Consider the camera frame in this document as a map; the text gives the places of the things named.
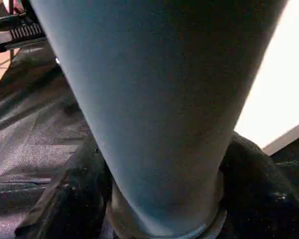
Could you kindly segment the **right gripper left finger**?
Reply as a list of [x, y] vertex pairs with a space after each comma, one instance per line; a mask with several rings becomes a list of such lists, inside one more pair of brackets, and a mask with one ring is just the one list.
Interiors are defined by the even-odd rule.
[[15, 229], [17, 239], [96, 239], [112, 177], [94, 139], [84, 141]]

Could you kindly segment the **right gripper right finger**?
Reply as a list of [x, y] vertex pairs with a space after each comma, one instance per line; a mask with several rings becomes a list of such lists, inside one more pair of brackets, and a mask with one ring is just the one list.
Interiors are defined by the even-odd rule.
[[234, 132], [220, 170], [227, 210], [220, 239], [299, 239], [299, 197], [255, 143]]

